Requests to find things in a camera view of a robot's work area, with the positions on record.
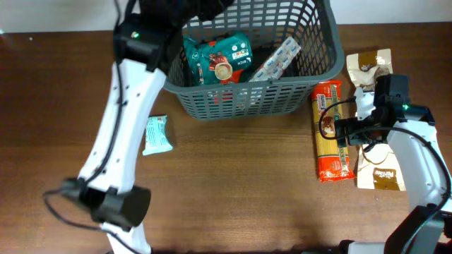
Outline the row of tissue packets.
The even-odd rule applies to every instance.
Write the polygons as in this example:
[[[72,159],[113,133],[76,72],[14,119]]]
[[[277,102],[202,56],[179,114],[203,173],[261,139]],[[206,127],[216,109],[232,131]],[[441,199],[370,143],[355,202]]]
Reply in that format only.
[[[285,41],[251,75],[249,82],[280,78],[300,50],[300,45],[293,37],[286,38]]]

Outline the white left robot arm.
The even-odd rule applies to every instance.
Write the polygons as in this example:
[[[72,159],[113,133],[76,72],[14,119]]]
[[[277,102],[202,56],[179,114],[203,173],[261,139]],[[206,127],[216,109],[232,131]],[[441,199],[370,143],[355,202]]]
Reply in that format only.
[[[230,0],[129,1],[113,29],[107,106],[89,157],[58,194],[86,210],[92,231],[107,235],[114,253],[150,253],[143,220],[151,192],[135,184],[136,160],[150,111],[182,47],[192,19],[213,20]]]

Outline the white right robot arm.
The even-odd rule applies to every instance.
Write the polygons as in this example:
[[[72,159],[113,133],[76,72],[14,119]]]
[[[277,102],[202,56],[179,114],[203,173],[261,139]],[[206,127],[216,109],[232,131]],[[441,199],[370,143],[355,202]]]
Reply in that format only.
[[[353,118],[335,121],[338,145],[385,143],[398,160],[410,204],[409,215],[384,241],[344,240],[342,253],[442,253],[451,247],[441,235],[451,237],[451,173],[437,142],[436,121],[427,106],[409,97],[405,75],[376,79],[375,88],[355,90]]]

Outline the mint green packet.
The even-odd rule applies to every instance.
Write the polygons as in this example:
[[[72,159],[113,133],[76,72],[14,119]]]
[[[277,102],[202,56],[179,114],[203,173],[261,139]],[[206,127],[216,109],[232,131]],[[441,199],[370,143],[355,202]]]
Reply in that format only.
[[[143,156],[173,150],[172,144],[166,136],[167,115],[150,116],[145,127],[145,148]]]

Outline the green Nescafe coffee bag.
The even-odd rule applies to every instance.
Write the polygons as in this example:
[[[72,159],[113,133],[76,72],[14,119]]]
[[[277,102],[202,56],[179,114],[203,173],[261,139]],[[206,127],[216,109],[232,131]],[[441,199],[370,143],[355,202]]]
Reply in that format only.
[[[239,83],[253,65],[251,44],[242,32],[204,44],[185,37],[184,51],[194,86]]]

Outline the glutinous rice bag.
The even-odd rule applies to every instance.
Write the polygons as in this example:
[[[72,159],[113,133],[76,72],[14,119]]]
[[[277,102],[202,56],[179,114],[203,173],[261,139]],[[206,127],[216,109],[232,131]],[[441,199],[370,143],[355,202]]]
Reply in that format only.
[[[361,145],[357,163],[357,187],[361,189],[406,191],[403,175],[392,149],[387,144]]]

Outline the beige mushroom snack pouch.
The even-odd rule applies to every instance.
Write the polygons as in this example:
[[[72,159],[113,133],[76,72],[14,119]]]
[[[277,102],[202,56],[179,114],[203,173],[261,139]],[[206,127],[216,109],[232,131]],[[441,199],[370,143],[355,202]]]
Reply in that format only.
[[[391,50],[379,49],[350,54],[346,57],[347,72],[356,88],[364,92],[375,91],[376,79],[393,74]]]

